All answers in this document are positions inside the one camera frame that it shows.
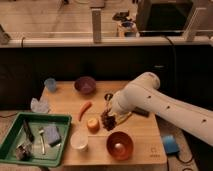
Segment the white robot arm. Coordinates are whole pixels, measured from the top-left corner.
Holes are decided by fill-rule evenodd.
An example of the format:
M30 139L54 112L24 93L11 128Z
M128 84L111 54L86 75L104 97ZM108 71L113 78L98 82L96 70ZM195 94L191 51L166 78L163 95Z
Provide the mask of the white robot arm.
M141 74L113 95L109 114L125 116L140 108L213 146L213 111L164 95L158 91L159 87L160 79L156 74Z

